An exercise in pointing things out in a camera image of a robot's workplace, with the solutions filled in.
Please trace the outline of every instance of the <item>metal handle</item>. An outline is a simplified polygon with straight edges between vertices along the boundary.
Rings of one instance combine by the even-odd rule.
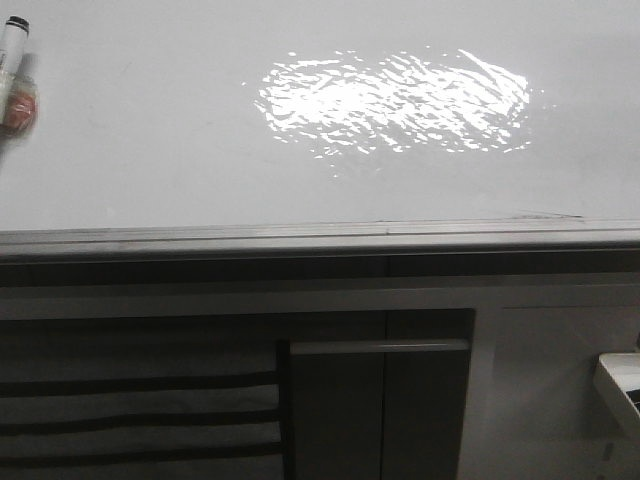
[[[340,355],[348,353],[455,352],[469,350],[459,338],[429,340],[359,340],[345,342],[295,342],[291,355]]]

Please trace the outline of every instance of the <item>bottle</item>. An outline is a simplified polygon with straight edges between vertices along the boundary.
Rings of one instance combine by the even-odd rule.
[[[5,118],[13,78],[20,68],[28,36],[29,22],[15,16],[7,20],[0,38],[0,120]]]

